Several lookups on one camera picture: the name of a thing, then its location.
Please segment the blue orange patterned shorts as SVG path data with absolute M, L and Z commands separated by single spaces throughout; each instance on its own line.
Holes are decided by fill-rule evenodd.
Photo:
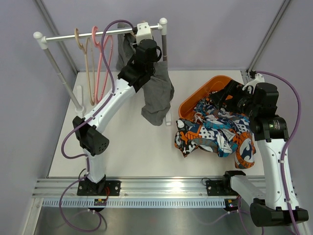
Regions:
M 201 149 L 221 158 L 235 154 L 237 169 L 254 166 L 256 149 L 245 115 L 217 109 L 209 98 L 200 100 L 192 114 L 192 120 L 180 118 L 176 121 L 178 131 L 174 145 L 184 157 Z

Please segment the grey sweat shorts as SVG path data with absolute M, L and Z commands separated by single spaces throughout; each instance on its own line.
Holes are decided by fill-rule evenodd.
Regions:
M 131 33 L 119 34 L 118 58 L 116 69 L 122 70 L 134 54 L 133 43 L 135 36 Z M 174 86 L 168 73 L 168 63 L 160 61 L 154 64 L 155 73 L 142 87 L 145 105 L 141 109 L 142 116 L 154 126 L 160 126 L 171 108 L 171 100 L 174 97 Z

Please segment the orange black camouflage shorts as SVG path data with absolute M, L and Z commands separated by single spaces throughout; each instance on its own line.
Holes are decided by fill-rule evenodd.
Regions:
M 196 106 L 193 109 L 193 115 L 199 114 L 203 117 L 206 117 L 208 115 L 217 116 L 219 114 L 219 109 L 216 109 L 216 107 L 213 105 L 211 98 L 214 93 L 216 92 L 209 93 L 207 96 L 200 99 L 196 103 Z

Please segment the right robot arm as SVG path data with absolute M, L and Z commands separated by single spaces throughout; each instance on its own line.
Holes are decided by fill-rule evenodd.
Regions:
M 234 80 L 210 96 L 217 108 L 244 114 L 257 142 L 265 174 L 266 192 L 262 193 L 243 173 L 230 174 L 222 181 L 226 194 L 237 192 L 249 205 L 257 227 L 284 226 L 308 221 L 309 213 L 299 207 L 292 190 L 286 121 L 276 114 L 279 92 L 266 82 L 255 85 L 253 92 Z

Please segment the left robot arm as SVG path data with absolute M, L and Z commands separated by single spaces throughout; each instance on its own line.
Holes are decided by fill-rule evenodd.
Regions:
M 103 153 L 109 146 L 103 132 L 121 106 L 137 93 L 154 75 L 154 64 L 162 57 L 161 49 L 153 39 L 142 40 L 135 54 L 120 71 L 113 91 L 106 94 L 92 111 L 83 118 L 75 117 L 73 127 L 80 147 L 86 155 L 87 171 L 79 182 L 79 196 L 119 194 L 117 182 L 106 181 Z

